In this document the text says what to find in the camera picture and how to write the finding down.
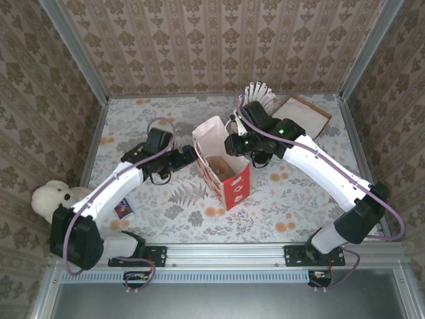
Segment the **red white paper gift bag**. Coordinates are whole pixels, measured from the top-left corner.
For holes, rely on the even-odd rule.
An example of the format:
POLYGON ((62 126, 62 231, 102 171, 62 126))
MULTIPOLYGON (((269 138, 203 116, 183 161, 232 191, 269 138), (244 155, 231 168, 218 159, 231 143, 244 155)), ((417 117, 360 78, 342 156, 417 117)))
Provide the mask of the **red white paper gift bag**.
POLYGON ((204 181, 227 211, 250 195, 250 164, 245 157, 227 154, 224 146, 229 133, 219 116, 213 116, 192 132, 193 146, 198 156, 197 167, 204 181), (220 156, 232 168, 235 176, 221 182, 207 163, 207 157, 220 156))

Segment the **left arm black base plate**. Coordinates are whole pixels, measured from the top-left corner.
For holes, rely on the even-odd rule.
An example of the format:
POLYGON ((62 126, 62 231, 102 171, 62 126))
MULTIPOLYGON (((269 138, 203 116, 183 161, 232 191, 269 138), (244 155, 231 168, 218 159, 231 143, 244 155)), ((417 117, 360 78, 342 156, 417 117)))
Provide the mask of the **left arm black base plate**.
POLYGON ((134 261, 134 259, 147 259, 158 267, 164 267, 167 260, 166 246, 142 246, 135 250, 135 253, 129 257, 131 261, 122 261, 117 258, 108 261, 109 267, 138 267, 148 266, 147 263, 134 261))

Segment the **long aluminium mounting rail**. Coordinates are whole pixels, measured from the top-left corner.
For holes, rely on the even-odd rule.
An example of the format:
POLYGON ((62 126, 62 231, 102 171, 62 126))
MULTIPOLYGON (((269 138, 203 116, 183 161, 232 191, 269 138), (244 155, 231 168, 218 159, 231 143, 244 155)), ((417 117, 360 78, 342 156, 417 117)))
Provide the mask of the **long aluminium mounting rail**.
MULTIPOLYGON (((285 263, 284 246, 301 243, 254 243, 254 244, 163 244, 166 246, 165 268, 272 268, 288 267, 285 263)), ((340 248, 345 266, 350 267, 360 259, 364 268, 393 268, 408 264, 402 243, 365 241, 360 245, 340 248)), ((292 268, 325 268, 326 266, 295 266, 292 268)))

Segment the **floral tablecloth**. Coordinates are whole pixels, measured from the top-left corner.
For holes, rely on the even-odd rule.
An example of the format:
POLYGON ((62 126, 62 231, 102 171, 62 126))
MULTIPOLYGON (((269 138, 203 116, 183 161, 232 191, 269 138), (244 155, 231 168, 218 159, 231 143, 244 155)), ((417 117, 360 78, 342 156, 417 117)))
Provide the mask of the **floral tablecloth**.
MULTIPOLYGON (((90 187, 112 173, 122 155, 146 138, 147 124, 174 130, 180 145, 213 116, 227 120, 234 96, 112 99, 98 146, 90 187)), ((305 241, 342 214, 335 200, 304 172, 274 158, 251 169, 250 196, 231 210, 220 204, 195 164, 169 183, 146 181, 127 195, 133 213, 108 213, 103 230, 126 230, 148 243, 265 243, 305 241)))

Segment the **grey metal sheet panel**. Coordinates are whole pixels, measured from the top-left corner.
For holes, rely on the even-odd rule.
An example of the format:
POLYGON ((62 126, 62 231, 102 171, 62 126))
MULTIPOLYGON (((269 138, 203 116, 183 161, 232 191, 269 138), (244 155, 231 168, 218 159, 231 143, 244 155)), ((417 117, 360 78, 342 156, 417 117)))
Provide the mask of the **grey metal sheet panel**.
POLYGON ((48 271, 30 319, 425 319, 413 273, 356 270, 327 290, 295 283, 72 283, 48 271))

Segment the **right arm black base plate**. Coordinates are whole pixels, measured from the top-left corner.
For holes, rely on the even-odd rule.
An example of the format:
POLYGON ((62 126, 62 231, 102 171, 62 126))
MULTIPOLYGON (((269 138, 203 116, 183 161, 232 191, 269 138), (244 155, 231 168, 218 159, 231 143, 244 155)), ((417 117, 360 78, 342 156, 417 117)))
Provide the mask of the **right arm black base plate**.
POLYGON ((335 248, 327 254, 322 254, 313 247, 286 245, 284 246, 284 257, 288 267, 345 266, 345 257, 340 248, 335 248))

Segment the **small blue red packet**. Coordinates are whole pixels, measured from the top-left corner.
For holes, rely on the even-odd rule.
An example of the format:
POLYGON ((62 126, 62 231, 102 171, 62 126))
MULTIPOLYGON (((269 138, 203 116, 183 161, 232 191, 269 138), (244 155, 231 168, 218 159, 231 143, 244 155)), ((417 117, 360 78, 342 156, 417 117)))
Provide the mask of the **small blue red packet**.
POLYGON ((116 215, 119 220, 125 219, 129 217, 133 213, 133 209, 131 208, 128 200, 123 198, 114 208, 116 215))

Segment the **bundle of white wrapped stirrers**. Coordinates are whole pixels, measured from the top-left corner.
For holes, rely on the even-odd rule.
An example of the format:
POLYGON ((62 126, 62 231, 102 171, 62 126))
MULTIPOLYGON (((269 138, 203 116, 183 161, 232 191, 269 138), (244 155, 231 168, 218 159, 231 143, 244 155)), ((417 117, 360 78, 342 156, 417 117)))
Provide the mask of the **bundle of white wrapped stirrers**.
POLYGON ((271 107, 275 102, 276 95, 264 82, 251 82, 242 89, 236 97, 235 108, 243 107, 250 102, 259 102, 265 109, 271 107))

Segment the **aluminium frame post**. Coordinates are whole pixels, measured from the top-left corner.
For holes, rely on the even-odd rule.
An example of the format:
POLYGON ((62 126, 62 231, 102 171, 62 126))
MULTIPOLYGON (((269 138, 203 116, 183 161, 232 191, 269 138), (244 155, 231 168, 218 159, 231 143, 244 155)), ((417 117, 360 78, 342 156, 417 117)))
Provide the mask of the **aluminium frame post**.
POLYGON ((81 73, 84 75, 84 78, 92 89, 96 99, 101 106, 105 106, 108 103, 109 96, 106 87, 102 84, 102 81, 94 68, 94 63, 90 61, 89 56, 84 50, 82 41, 78 38, 74 27, 67 19, 64 11, 60 8, 58 1, 39 1, 72 55, 72 58, 75 60, 81 73))
POLYGON ((373 55, 376 53, 383 37, 402 7, 404 0, 385 0, 382 9, 368 33, 362 49, 359 51, 340 91, 342 100, 347 100, 353 93, 358 81, 365 72, 373 55))

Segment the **white teddy bear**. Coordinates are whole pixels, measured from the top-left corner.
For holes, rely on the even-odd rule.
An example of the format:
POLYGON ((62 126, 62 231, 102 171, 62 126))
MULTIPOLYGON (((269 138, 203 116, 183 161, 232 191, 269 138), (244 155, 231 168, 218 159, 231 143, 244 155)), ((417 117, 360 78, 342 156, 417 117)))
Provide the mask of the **white teddy bear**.
POLYGON ((50 180, 34 191, 31 206, 36 214, 51 224, 53 213, 60 206, 71 208, 91 192, 88 187, 69 187, 63 181, 50 180))

